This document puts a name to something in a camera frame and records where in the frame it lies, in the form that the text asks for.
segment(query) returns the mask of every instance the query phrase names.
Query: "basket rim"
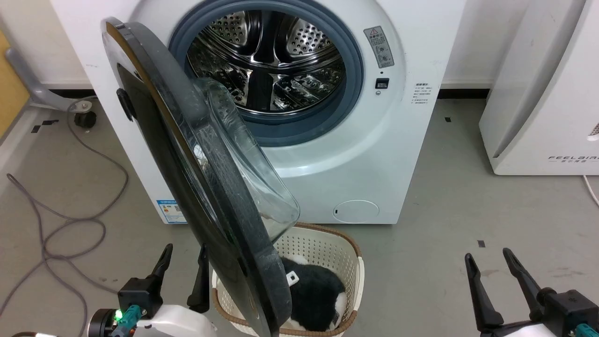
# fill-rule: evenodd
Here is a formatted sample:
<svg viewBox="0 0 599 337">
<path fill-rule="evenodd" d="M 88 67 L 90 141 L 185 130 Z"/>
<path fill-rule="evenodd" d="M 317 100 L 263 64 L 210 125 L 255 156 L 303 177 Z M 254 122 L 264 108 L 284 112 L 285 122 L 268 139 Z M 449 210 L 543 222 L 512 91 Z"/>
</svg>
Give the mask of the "basket rim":
<svg viewBox="0 0 599 337">
<path fill-rule="evenodd" d="M 314 224 L 307 224 L 304 222 L 296 223 L 295 227 L 306 228 L 306 229 L 311 229 L 311 230 L 316 230 L 316 231 L 322 231 L 325 233 L 340 236 L 351 244 L 353 250 L 356 252 L 356 256 L 357 256 L 358 260 L 362 259 L 362 252 L 360 251 L 360 248 L 358 247 L 356 242 L 351 237 L 347 236 L 346 234 L 344 234 L 338 230 L 334 230 L 332 228 L 322 227 L 322 226 L 318 226 L 318 225 L 314 225 Z M 219 302 L 218 290 L 216 289 L 216 287 L 214 287 L 214 284 L 213 284 L 213 288 L 212 288 L 212 302 L 214 303 L 214 308 L 216 309 L 216 311 L 224 319 L 228 320 L 231 323 L 250 327 L 250 324 L 246 320 L 237 318 L 237 317 L 229 314 L 228 312 L 226 312 L 223 309 L 223 307 L 220 305 L 220 302 Z M 279 333 L 282 335 L 291 335 L 291 336 L 333 337 L 333 336 L 337 336 L 337 335 L 345 332 L 353 324 L 353 322 L 356 320 L 357 316 L 358 316 L 358 311 L 356 309 L 352 310 L 352 313 L 349 315 L 349 317 L 346 320 L 341 321 L 339 326 L 335 330 L 331 330 L 331 331 L 321 332 L 321 331 L 279 329 Z"/>
</svg>

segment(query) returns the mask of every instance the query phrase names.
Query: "black tape mark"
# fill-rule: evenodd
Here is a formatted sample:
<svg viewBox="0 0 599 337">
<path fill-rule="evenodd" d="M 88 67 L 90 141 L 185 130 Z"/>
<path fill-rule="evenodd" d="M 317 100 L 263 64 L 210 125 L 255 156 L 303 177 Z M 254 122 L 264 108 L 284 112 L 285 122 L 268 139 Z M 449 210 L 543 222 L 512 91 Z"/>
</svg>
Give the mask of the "black tape mark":
<svg viewBox="0 0 599 337">
<path fill-rule="evenodd" d="M 41 125 L 52 125 L 54 123 L 58 123 L 58 119 L 51 119 L 51 120 L 43 121 L 41 123 Z"/>
</svg>

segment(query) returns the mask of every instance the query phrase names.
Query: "sticker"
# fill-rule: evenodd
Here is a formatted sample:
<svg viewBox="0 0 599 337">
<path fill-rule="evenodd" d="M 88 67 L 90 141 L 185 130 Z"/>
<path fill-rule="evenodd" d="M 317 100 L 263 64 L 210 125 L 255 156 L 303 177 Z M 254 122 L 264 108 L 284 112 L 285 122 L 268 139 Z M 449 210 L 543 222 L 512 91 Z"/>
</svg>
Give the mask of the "sticker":
<svg viewBox="0 0 599 337">
<path fill-rule="evenodd" d="M 380 26 L 367 28 L 364 30 L 364 34 L 366 35 L 370 46 L 373 48 L 374 57 L 379 63 L 379 68 L 395 65 L 383 28 Z"/>
<path fill-rule="evenodd" d="M 169 224 L 186 224 L 187 220 L 175 200 L 157 200 L 158 207 Z"/>
<path fill-rule="evenodd" d="M 412 94 L 412 104 L 426 104 L 431 96 L 432 86 L 428 83 L 416 83 L 414 94 Z"/>
</svg>

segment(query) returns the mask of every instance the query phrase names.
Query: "baseboard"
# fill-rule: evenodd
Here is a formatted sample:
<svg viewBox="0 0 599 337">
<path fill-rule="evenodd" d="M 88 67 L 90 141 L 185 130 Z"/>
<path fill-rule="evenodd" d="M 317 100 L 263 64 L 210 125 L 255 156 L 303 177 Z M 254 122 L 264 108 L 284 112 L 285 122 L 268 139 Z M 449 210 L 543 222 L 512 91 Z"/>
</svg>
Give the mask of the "baseboard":
<svg viewBox="0 0 599 337">
<path fill-rule="evenodd" d="M 437 95 L 438 100 L 468 100 L 486 99 L 490 89 L 441 89 Z"/>
<path fill-rule="evenodd" d="M 96 92 L 93 89 L 50 89 L 53 93 L 65 98 L 83 98 L 88 96 L 95 96 Z"/>
<path fill-rule="evenodd" d="M 443 80 L 441 89 L 490 89 L 494 82 L 493 79 Z"/>
<path fill-rule="evenodd" d="M 71 80 L 63 81 L 60 83 L 56 82 L 41 82 L 46 88 L 50 90 L 72 90 L 72 89 L 93 89 L 91 83 L 88 80 Z"/>
<path fill-rule="evenodd" d="M 83 98 L 96 95 L 93 89 L 50 89 L 53 93 L 66 98 Z M 441 85 L 438 100 L 467 100 L 467 99 L 485 99 L 489 95 L 490 89 L 480 88 L 459 88 L 449 89 Z"/>
</svg>

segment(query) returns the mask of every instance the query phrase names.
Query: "white cable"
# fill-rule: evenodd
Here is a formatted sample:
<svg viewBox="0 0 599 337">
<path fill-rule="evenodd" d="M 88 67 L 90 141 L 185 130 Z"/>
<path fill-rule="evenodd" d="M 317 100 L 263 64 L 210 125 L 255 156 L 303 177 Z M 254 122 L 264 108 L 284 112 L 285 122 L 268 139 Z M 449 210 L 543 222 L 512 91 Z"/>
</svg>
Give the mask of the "white cable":
<svg viewBox="0 0 599 337">
<path fill-rule="evenodd" d="M 589 184 L 589 179 L 587 179 L 586 176 L 582 176 L 582 179 L 585 180 L 586 188 L 589 189 L 589 193 L 591 193 L 591 197 L 593 198 L 593 200 L 595 200 L 595 203 L 597 204 L 597 206 L 599 206 L 599 200 L 597 200 L 597 197 L 595 196 L 595 193 L 593 192 L 593 189 L 591 188 L 591 184 Z"/>
</svg>

